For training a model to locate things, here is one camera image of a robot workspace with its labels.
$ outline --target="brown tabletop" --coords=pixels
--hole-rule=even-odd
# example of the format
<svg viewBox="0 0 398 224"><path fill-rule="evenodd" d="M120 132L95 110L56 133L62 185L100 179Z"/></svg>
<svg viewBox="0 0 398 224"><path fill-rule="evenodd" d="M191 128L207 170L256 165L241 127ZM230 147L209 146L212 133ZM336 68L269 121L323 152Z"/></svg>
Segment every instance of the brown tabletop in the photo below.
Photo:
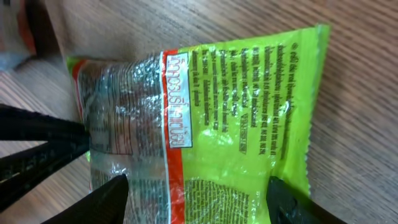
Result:
<svg viewBox="0 0 398 224"><path fill-rule="evenodd" d="M398 223L398 1L46 3L63 55L125 61L163 49L330 24L308 154L312 198L348 223ZM1 74L0 101L78 120L57 51ZM0 156L32 144L2 142ZM89 178L88 163L80 158L2 213L0 223L39 223L54 216L88 193Z"/></svg>

